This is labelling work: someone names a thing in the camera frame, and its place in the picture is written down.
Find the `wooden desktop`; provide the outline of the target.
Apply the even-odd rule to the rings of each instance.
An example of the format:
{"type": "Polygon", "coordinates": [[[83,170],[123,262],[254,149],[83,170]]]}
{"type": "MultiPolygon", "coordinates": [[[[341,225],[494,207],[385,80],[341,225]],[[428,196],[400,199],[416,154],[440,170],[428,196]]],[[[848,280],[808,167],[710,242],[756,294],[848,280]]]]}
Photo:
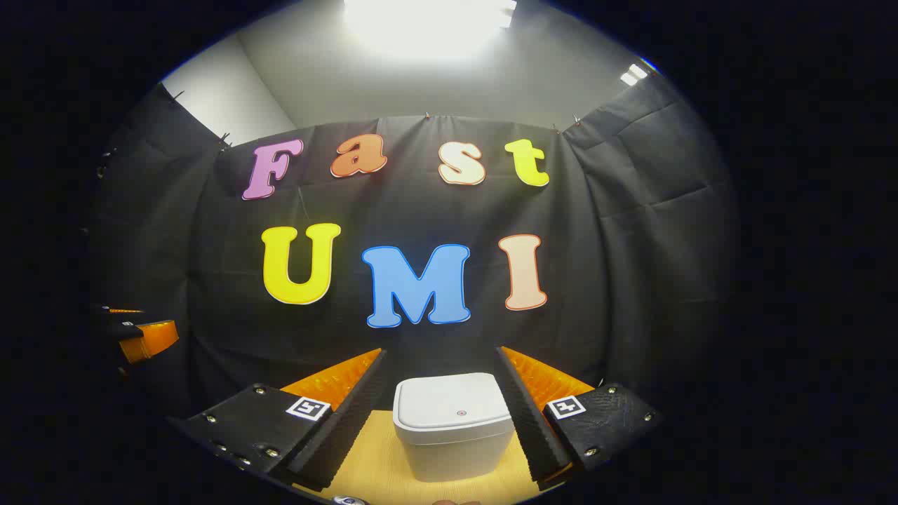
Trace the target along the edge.
{"type": "Polygon", "coordinates": [[[494,472],[464,480],[424,483],[413,471],[395,434],[392,414],[373,410],[330,487],[311,491],[331,501],[344,495],[370,505],[516,505],[542,495],[530,472],[517,435],[512,435],[494,472]]]}

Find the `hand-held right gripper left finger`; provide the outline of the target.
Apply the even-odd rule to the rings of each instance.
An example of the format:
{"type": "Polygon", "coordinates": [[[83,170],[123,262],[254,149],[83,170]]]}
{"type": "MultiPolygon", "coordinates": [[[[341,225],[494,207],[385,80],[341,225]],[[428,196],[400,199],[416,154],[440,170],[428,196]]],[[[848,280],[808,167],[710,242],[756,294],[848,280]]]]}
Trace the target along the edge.
{"type": "Polygon", "coordinates": [[[276,388],[255,383],[171,423],[237,468],[285,487],[321,491],[341,464],[384,391],[387,353],[373,349],[276,388]]]}

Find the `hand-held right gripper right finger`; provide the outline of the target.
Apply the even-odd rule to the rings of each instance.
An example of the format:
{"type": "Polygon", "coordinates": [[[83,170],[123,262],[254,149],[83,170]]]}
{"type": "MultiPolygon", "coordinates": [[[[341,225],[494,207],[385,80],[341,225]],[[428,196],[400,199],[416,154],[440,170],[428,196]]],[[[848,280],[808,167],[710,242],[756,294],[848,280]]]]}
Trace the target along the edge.
{"type": "Polygon", "coordinates": [[[622,384],[589,386],[508,347],[495,349],[495,377],[542,491],[607,464],[662,421],[622,384]]]}

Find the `white desktop garbage bin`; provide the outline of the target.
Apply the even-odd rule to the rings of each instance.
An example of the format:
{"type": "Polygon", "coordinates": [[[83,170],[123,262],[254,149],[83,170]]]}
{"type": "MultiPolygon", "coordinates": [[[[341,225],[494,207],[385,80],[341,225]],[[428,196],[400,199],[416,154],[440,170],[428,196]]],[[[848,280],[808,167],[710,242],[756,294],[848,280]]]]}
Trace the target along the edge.
{"type": "Polygon", "coordinates": [[[401,381],[392,423],[414,479],[424,483],[494,472],[514,435],[496,377],[485,372],[401,381]]]}

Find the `large ceiling light panel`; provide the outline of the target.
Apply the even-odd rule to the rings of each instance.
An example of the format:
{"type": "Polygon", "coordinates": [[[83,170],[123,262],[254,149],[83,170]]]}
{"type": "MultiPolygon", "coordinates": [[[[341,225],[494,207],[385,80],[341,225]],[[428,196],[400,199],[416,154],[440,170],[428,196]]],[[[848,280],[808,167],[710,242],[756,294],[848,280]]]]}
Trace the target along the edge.
{"type": "Polygon", "coordinates": [[[346,30],[395,60],[461,60],[512,25],[516,0],[343,0],[346,30]]]}

